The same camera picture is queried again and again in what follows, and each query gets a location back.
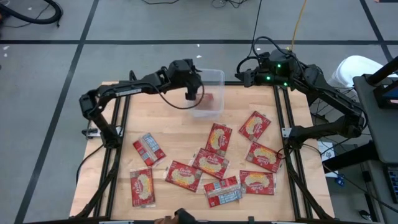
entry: floor tile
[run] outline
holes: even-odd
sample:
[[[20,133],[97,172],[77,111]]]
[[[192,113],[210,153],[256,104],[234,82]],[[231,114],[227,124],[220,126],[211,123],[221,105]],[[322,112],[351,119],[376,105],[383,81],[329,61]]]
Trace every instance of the floor tile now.
[[[398,56],[398,45],[390,45],[388,46],[388,49],[390,50],[392,58]]]
[[[14,223],[76,46],[0,47],[0,217]]]
[[[64,14],[60,27],[56,24],[37,25],[31,24],[21,28],[2,27],[0,29],[2,40],[79,40],[86,24],[93,0],[57,0]],[[40,11],[47,7],[45,1],[11,1],[11,9],[29,17],[37,17]],[[54,15],[54,8],[50,6],[40,18],[49,18]],[[20,26],[26,22],[10,17],[5,20],[5,26]]]
[[[101,0],[88,39],[251,39],[258,0],[247,1],[239,9],[229,4],[215,9],[210,3],[184,0],[148,5],[142,1]]]
[[[291,40],[302,4],[303,0],[263,1],[257,36]],[[308,0],[296,39],[376,40],[376,36],[359,1]]]
[[[274,49],[272,45],[257,47]],[[376,61],[385,60],[378,46],[297,45],[295,49],[300,60],[319,65],[325,74],[331,74],[344,58],[353,54]],[[98,87],[102,81],[126,80],[130,69],[141,78],[178,58],[193,58],[199,68],[220,69],[225,72],[227,80],[236,80],[233,78],[236,65],[248,50],[248,45],[84,46],[25,222],[66,218],[69,214],[75,190],[75,172],[83,159],[86,145],[80,134],[86,127],[78,104],[82,93]],[[250,62],[243,66],[243,70],[255,65]]]
[[[366,0],[366,4],[384,40],[398,40],[396,29],[398,3],[378,3],[373,0]]]

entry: red and white packet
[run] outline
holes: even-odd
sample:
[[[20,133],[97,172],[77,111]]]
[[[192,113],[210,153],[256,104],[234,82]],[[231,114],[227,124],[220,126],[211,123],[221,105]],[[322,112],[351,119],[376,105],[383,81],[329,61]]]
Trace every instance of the red and white packet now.
[[[239,171],[242,193],[274,195],[276,191],[275,175],[270,172]]]
[[[231,133],[231,128],[222,124],[213,124],[205,150],[225,156]]]
[[[177,161],[172,161],[166,168],[165,181],[183,187],[192,192],[198,190],[202,171]]]
[[[155,167],[166,157],[166,154],[150,133],[143,135],[143,137],[139,138],[132,145],[149,167]]]
[[[130,171],[131,200],[133,207],[154,207],[155,191],[152,168]]]
[[[206,184],[204,188],[210,207],[233,202],[242,198],[241,184],[236,176],[228,177],[219,182]]]
[[[204,149],[200,149],[199,152],[193,156],[192,167],[200,169],[220,180],[224,177],[228,166],[229,160]]]
[[[277,172],[279,167],[282,166],[280,162],[280,158],[282,158],[281,153],[277,153],[256,142],[252,142],[245,158],[247,161],[272,172]]]
[[[265,115],[255,111],[239,129],[239,133],[250,141],[257,141],[270,124],[271,121]]]

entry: person's hand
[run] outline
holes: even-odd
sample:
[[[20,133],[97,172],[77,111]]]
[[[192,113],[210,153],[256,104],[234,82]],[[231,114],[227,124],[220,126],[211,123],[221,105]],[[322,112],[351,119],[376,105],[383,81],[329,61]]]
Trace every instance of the person's hand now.
[[[178,215],[174,216],[173,219],[171,217],[156,219],[155,224],[178,224]]]

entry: gray floor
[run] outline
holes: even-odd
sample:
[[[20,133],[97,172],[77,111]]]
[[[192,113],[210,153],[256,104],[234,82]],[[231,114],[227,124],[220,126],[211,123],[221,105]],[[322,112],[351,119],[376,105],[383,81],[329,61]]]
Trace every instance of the gray floor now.
[[[235,67],[249,53],[259,4],[248,0],[239,9],[230,5],[214,9],[211,0],[153,6],[138,0],[58,2],[65,11],[59,28],[54,24],[0,28],[1,223],[68,217],[75,171],[86,144],[80,134],[86,126],[78,104],[82,93],[105,80],[127,79],[130,69],[141,77],[178,58],[194,58],[198,67],[223,70],[228,81],[235,81]],[[386,63],[389,54],[395,57],[398,31],[392,27],[398,3],[364,2],[377,27],[369,22],[360,0],[308,0],[294,48],[298,58],[319,65],[329,77],[350,55],[379,63]],[[257,36],[267,35],[285,47],[302,3],[264,0]],[[9,7],[35,17],[46,5],[41,0],[11,0]],[[52,13],[49,9],[43,17]],[[23,23],[9,18],[5,25]],[[38,158],[45,160],[37,163]],[[356,220],[354,212],[339,206],[351,201],[346,197],[350,189],[336,193],[331,186],[336,216]]]

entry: black floor stripe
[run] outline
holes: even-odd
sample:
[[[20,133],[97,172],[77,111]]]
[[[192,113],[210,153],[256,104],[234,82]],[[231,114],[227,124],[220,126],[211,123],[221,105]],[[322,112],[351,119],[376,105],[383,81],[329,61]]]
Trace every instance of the black floor stripe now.
[[[275,40],[276,44],[290,45],[291,40]],[[80,40],[0,40],[0,44],[79,44]],[[85,40],[90,45],[178,45],[178,44],[251,44],[251,40]],[[260,40],[258,44],[271,44]],[[398,45],[398,40],[296,40],[296,45]]]
[[[79,44],[80,40],[0,40],[0,44]]]
[[[366,4],[366,1],[365,0],[359,0],[359,1],[362,5],[362,8],[363,8],[365,14],[366,14],[366,17],[368,18],[369,23],[371,24],[373,32],[377,37],[377,40],[380,41],[380,43],[381,43],[381,49],[384,53],[384,56],[386,57],[387,61],[390,62],[392,60],[391,53],[388,50],[386,43],[384,42],[383,36],[381,35],[379,28],[377,27],[376,21],[374,20],[372,13],[371,13],[368,5]]]
[[[95,13],[97,5],[98,5],[98,1],[99,0],[93,1],[93,5],[91,7],[90,13],[88,15],[88,18],[87,18],[87,21],[85,24],[85,28],[83,29],[83,33],[81,34],[81,37],[80,37],[80,43],[78,44],[78,46],[76,48],[76,52],[75,52],[75,55],[73,56],[68,75],[65,79],[65,83],[63,84],[62,91],[61,91],[60,97],[58,99],[57,106],[55,107],[55,111],[54,111],[54,114],[53,114],[51,122],[50,122],[50,127],[47,130],[47,134],[45,135],[44,142],[43,142],[42,148],[39,153],[39,157],[36,161],[36,165],[34,167],[32,176],[30,177],[30,181],[26,188],[24,198],[22,199],[21,205],[19,207],[17,217],[14,222],[15,224],[20,224],[20,223],[24,222],[24,219],[25,219],[25,216],[27,213],[27,209],[29,207],[30,201],[32,200],[32,196],[33,196],[34,190],[36,188],[37,181],[39,180],[40,173],[42,171],[45,158],[47,157],[47,153],[49,151],[50,143],[53,138],[55,128],[57,127],[57,123],[58,123],[58,120],[61,115],[63,104],[67,97],[68,90],[69,90],[70,84],[72,82],[73,75],[75,74],[76,66],[78,64],[78,61],[79,61],[79,58],[81,55],[81,51],[83,50],[84,40],[87,37],[88,29],[90,28],[91,22],[93,21],[93,17],[94,17],[94,13]]]

